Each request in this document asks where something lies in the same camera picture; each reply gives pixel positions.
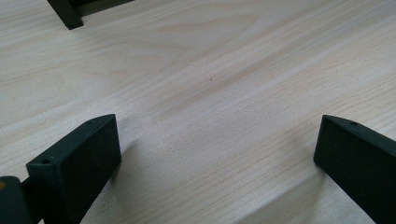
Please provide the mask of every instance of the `3d printed part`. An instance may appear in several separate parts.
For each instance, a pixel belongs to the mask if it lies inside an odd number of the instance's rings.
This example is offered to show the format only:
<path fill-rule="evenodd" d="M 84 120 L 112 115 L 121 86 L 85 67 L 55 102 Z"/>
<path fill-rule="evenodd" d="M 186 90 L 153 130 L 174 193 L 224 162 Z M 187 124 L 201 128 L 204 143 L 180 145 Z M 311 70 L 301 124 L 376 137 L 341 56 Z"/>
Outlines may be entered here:
<path fill-rule="evenodd" d="M 79 223 L 120 164 L 115 115 L 88 120 L 26 164 L 29 177 L 0 177 L 0 223 Z"/>
<path fill-rule="evenodd" d="M 396 223 L 396 142 L 357 122 L 325 115 L 314 162 L 375 223 Z"/>

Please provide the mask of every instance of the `light wood surface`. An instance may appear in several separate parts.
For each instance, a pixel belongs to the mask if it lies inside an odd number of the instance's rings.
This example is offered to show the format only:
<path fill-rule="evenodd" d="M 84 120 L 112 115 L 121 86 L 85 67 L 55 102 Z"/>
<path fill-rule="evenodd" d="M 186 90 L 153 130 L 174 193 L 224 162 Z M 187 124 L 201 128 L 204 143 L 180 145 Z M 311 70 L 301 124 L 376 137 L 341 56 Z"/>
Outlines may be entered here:
<path fill-rule="evenodd" d="M 372 223 L 312 157 L 323 114 L 396 139 L 395 1 L 137 0 L 83 20 L 2 0 L 0 175 L 115 113 L 122 166 L 82 223 Z"/>

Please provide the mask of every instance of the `black object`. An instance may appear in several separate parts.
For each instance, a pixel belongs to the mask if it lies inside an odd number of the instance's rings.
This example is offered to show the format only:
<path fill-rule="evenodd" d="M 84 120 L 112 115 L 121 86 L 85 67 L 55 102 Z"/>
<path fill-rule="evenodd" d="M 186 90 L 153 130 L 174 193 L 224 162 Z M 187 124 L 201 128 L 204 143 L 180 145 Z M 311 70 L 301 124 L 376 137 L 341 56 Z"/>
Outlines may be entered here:
<path fill-rule="evenodd" d="M 83 16 L 131 1 L 133 0 L 48 0 L 69 30 L 83 26 Z"/>
<path fill-rule="evenodd" d="M 0 223 L 79 223 L 120 164 L 115 115 L 88 120 L 26 164 L 29 177 L 0 177 Z"/>
<path fill-rule="evenodd" d="M 396 223 L 396 142 L 357 122 L 325 115 L 314 162 L 375 223 Z"/>

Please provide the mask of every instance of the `black plastic part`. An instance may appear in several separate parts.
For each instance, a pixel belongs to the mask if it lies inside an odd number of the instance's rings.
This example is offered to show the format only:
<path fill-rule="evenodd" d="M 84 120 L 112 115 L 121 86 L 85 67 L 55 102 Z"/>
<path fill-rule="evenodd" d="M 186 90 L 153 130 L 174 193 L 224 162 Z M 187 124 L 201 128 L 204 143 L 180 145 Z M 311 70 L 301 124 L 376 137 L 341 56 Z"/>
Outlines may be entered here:
<path fill-rule="evenodd" d="M 0 223 L 79 223 L 120 164 L 115 115 L 88 120 L 27 163 L 29 177 L 1 177 Z M 19 221 L 12 218 L 23 218 Z"/>
<path fill-rule="evenodd" d="M 133 0 L 47 0 L 64 25 L 73 30 L 83 26 L 81 17 Z"/>
<path fill-rule="evenodd" d="M 68 0 L 47 0 L 64 25 L 73 30 L 83 26 L 81 16 Z"/>
<path fill-rule="evenodd" d="M 314 162 L 375 223 L 396 223 L 396 142 L 357 122 L 325 115 Z"/>
<path fill-rule="evenodd" d="M 34 223 L 21 182 L 15 176 L 0 177 L 0 223 Z"/>

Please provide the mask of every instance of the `wood grain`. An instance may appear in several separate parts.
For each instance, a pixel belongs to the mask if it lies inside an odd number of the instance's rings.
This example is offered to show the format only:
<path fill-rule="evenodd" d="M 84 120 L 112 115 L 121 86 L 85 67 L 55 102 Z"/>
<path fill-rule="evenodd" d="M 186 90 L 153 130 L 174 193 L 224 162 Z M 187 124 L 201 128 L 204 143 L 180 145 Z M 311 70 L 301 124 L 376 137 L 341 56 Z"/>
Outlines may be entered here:
<path fill-rule="evenodd" d="M 3 0 L 0 175 L 115 113 L 122 166 L 83 223 L 372 223 L 312 157 L 323 114 L 396 138 L 395 11 L 137 0 L 68 31 Z"/>

